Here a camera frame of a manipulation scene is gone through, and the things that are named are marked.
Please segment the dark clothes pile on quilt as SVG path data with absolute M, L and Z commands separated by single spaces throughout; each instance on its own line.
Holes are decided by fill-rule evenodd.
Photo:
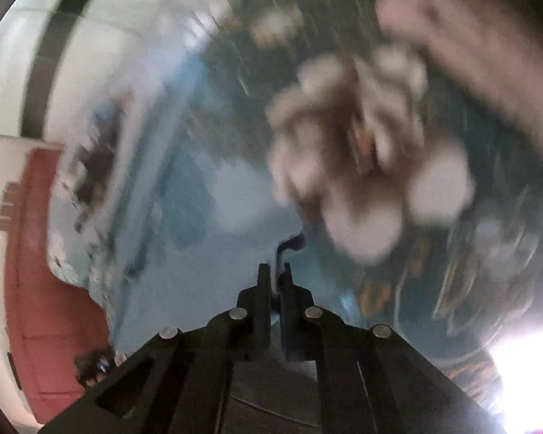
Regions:
M 81 233 L 89 218 L 106 200 L 113 173 L 117 149 L 122 134 L 124 108 L 118 99 L 111 99 L 96 111 L 91 126 L 90 146 L 80 146 L 76 163 L 81 165 L 84 173 L 74 188 L 74 199 L 79 210 L 74 221 L 74 229 Z

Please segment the light blue garment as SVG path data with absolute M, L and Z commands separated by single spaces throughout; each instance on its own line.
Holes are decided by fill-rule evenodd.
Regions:
M 294 207 L 273 197 L 265 108 L 311 57 L 206 50 L 132 68 L 106 278 L 120 350 L 203 325 L 301 231 Z

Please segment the teal floral bed blanket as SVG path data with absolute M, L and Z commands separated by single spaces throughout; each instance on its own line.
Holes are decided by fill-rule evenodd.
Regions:
M 391 327 L 509 431 L 543 427 L 543 155 L 385 33 L 376 0 L 199 0 L 198 52 L 309 50 L 266 104 L 273 197 L 302 221 L 294 279 Z M 543 27 L 543 0 L 507 0 Z

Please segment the pink folded garment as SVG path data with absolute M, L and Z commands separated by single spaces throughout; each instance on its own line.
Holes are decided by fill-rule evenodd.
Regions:
M 543 155 L 543 27 L 507 0 L 376 0 L 382 30 L 425 50 Z

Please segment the light blue daisy quilt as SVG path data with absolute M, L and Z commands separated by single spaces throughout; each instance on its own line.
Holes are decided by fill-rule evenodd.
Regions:
M 203 73 L 197 53 L 214 26 L 199 0 L 167 0 L 140 43 L 68 129 L 56 167 L 47 262 L 64 283 L 109 298 L 120 229 L 139 217 Z

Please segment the red padded headboard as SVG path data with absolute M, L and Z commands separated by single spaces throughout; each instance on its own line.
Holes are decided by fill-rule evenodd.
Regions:
M 4 309 L 10 365 L 37 422 L 45 424 L 84 392 L 74 358 L 103 347 L 103 310 L 47 264 L 50 190 L 58 150 L 33 149 L 14 192 L 4 263 Z

